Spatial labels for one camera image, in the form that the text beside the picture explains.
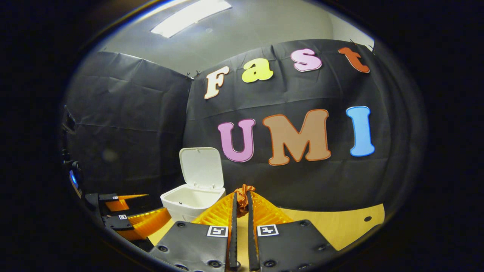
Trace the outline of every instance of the open lid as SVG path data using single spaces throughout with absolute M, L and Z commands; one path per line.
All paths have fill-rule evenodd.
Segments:
M 220 153 L 213 147 L 183 148 L 180 165 L 190 187 L 220 189 L 224 187 Z

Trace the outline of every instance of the wooden table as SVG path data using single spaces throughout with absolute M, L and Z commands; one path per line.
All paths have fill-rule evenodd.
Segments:
M 385 209 L 383 204 L 343 212 L 281 210 L 294 221 L 302 219 L 311 221 L 336 250 L 341 250 L 351 244 L 374 226 L 382 224 L 385 219 Z M 239 272 L 249 271 L 249 257 L 247 250 L 248 218 L 248 215 L 237 218 L 237 260 L 241 263 L 241 269 Z M 170 219 L 165 226 L 148 238 L 152 243 L 158 243 L 173 224 L 174 222 Z

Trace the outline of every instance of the orange ribbon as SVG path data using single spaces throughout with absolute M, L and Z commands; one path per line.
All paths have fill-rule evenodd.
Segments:
M 249 212 L 249 200 L 247 199 L 248 191 L 255 191 L 256 188 L 250 185 L 242 185 L 242 188 L 236 189 L 237 194 L 237 218 L 246 215 Z

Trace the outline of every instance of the ceiling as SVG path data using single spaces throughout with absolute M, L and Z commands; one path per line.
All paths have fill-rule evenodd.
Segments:
M 203 71 L 237 54 L 286 41 L 351 39 L 362 45 L 374 43 L 357 28 L 306 0 L 226 0 L 231 9 L 209 16 L 171 38 L 150 32 L 196 1 L 188 0 L 135 19 L 106 38 L 94 52 L 120 52 L 194 76 L 196 70 Z

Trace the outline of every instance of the blue letter i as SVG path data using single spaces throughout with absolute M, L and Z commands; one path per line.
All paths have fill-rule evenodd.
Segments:
M 368 156 L 375 152 L 375 147 L 371 144 L 370 136 L 370 108 L 366 106 L 350 107 L 346 110 L 348 115 L 353 120 L 353 129 L 355 133 L 355 146 L 349 153 L 355 157 Z

